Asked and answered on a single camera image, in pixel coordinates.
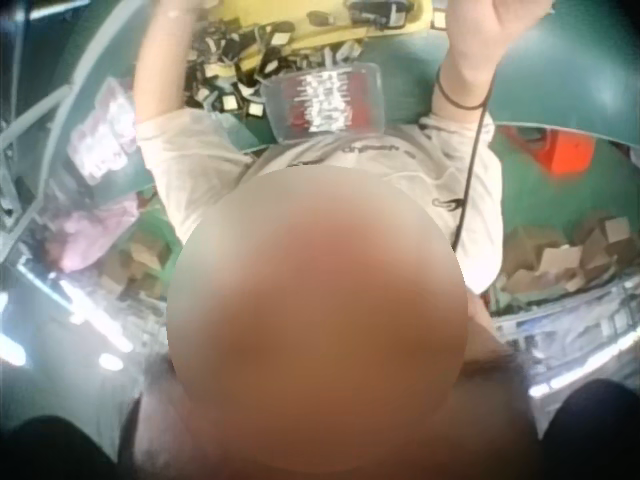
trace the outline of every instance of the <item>wrist strap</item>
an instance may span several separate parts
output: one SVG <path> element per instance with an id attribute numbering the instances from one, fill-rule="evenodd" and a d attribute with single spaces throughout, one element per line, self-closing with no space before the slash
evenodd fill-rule
<path id="1" fill-rule="evenodd" d="M 480 110 L 481 108 L 484 108 L 487 102 L 489 101 L 489 98 L 491 97 L 491 90 L 490 90 L 489 93 L 487 94 L 487 98 L 485 98 L 480 105 L 476 105 L 475 107 L 468 107 L 466 105 L 462 105 L 461 103 L 456 102 L 453 98 L 449 96 L 449 94 L 445 91 L 444 87 L 442 86 L 442 80 L 440 80 L 440 67 L 438 67 L 438 73 L 436 73 L 436 85 L 438 86 L 438 90 L 440 90 L 440 93 L 442 93 L 442 96 L 445 98 L 447 102 L 449 102 L 454 107 L 459 108 L 460 110 L 466 110 L 467 112 L 473 112 L 474 110 Z"/>

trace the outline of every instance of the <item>black cord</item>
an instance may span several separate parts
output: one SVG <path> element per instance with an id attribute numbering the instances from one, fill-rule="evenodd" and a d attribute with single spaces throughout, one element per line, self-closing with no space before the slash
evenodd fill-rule
<path id="1" fill-rule="evenodd" d="M 453 243 L 451 244 L 451 248 L 455 253 L 458 253 L 458 247 L 460 246 L 460 239 L 462 237 L 462 229 L 464 227 L 464 221 L 467 218 L 467 207 L 469 206 L 469 194 L 471 192 L 471 182 L 473 180 L 473 172 L 476 165 L 476 156 L 478 154 L 478 147 L 480 146 L 480 139 L 482 138 L 482 128 L 484 127 L 484 119 L 487 116 L 487 112 L 489 111 L 489 100 L 491 99 L 491 94 L 493 93 L 493 84 L 495 82 L 495 75 L 491 80 L 491 86 L 489 87 L 489 93 L 487 93 L 487 98 L 485 98 L 482 106 L 482 112 L 480 113 L 480 121 L 478 123 L 478 129 L 476 130 L 476 137 L 473 141 L 473 149 L 471 150 L 471 160 L 469 161 L 469 173 L 467 174 L 467 183 L 464 188 L 464 197 L 462 201 L 462 212 L 460 213 L 460 222 L 458 223 L 458 228 L 456 229 L 455 237 L 453 238 Z M 438 70 L 437 77 L 437 85 L 440 89 L 440 92 L 443 94 L 443 97 L 449 101 L 453 106 L 457 106 L 457 102 L 451 102 L 449 100 L 449 96 L 445 93 L 442 85 L 440 83 L 440 70 Z"/>

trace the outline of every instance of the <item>yellow tray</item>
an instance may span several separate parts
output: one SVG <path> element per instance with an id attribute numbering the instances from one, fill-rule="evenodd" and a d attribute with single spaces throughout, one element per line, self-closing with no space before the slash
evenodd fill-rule
<path id="1" fill-rule="evenodd" d="M 361 40 L 365 37 L 385 35 L 401 35 L 428 30 L 431 26 L 433 10 L 431 0 L 415 0 L 415 8 L 407 18 L 407 25 L 402 30 L 379 31 L 371 27 L 314 27 L 307 19 L 307 12 L 319 10 L 336 18 L 338 24 L 349 22 L 349 12 L 343 0 L 226 0 L 222 5 L 211 10 L 211 20 L 240 19 L 243 27 L 264 25 L 273 22 L 290 21 L 296 26 L 289 51 L 312 48 L 348 40 Z M 250 70 L 258 65 L 260 52 L 252 47 L 243 53 L 240 65 L 243 70 Z M 233 67 L 220 65 L 216 73 L 227 77 L 235 75 Z"/>

